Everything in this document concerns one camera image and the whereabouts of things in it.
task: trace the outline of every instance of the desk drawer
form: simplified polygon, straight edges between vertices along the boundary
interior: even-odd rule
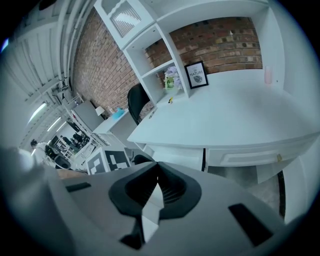
[[[208,149],[209,166],[256,166],[296,158],[308,149],[315,137],[292,142],[237,149]]]

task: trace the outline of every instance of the brick wall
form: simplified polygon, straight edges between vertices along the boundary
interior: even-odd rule
[[[124,53],[118,48],[96,9],[92,9],[77,46],[73,89],[96,106],[127,107],[129,89],[138,84],[134,71]],[[148,103],[141,117],[152,108]]]
[[[262,58],[253,22],[247,17],[215,18],[170,33],[184,65],[203,61],[207,74],[262,69]],[[161,39],[146,49],[152,67],[171,56]]]

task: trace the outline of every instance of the fluorescent light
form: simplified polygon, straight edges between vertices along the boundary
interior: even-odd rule
[[[30,117],[28,123],[30,123],[30,121],[36,116],[36,114],[38,114],[39,111],[42,110],[46,105],[47,105],[46,103],[42,103],[41,106],[38,107],[36,111],[34,111],[34,113],[32,114],[32,116]]]
[[[8,46],[8,44],[9,44],[9,38],[4,40],[3,45],[1,47],[1,52],[3,52],[3,50]]]
[[[65,121],[65,122],[58,128],[58,130],[56,130],[56,131],[59,131],[59,130],[61,129],[61,127],[64,126],[64,124],[65,124],[66,122],[67,122],[67,121]]]
[[[51,130],[52,127],[55,126],[56,123],[58,123],[60,121],[61,117],[59,117],[50,127],[49,129],[47,130],[47,132],[49,132]]]

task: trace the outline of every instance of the white ceiling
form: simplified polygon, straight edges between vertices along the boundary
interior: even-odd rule
[[[44,10],[39,10],[39,5],[35,6],[23,17],[13,36],[9,38],[8,46],[1,53],[0,78],[6,82],[6,86],[15,88],[19,95],[17,104],[19,101],[27,103],[31,117],[43,102],[47,103],[26,125],[25,136],[20,143],[23,149],[31,149],[32,139],[41,141],[49,137],[47,130],[58,117],[63,118],[56,124],[57,129],[68,117],[65,108],[54,96],[57,95],[61,102],[63,88],[64,97],[71,99],[72,94],[68,88],[72,73],[70,70],[73,69],[81,31],[94,3],[95,0],[57,0]],[[59,41],[58,20],[63,10],[66,10],[63,6],[67,6],[67,11],[65,17],[60,18],[62,31]],[[68,23],[71,30],[67,35]],[[64,66],[64,59],[68,60],[69,56],[69,65]],[[52,136],[57,129],[50,131]]]

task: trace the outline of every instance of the black and white pattern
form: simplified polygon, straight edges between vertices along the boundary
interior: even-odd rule
[[[104,151],[110,171],[130,167],[126,153],[124,151]]]
[[[86,159],[89,175],[101,174],[130,167],[126,152],[122,148],[100,147]]]
[[[100,152],[90,159],[87,164],[90,174],[103,174],[108,171],[105,169]]]

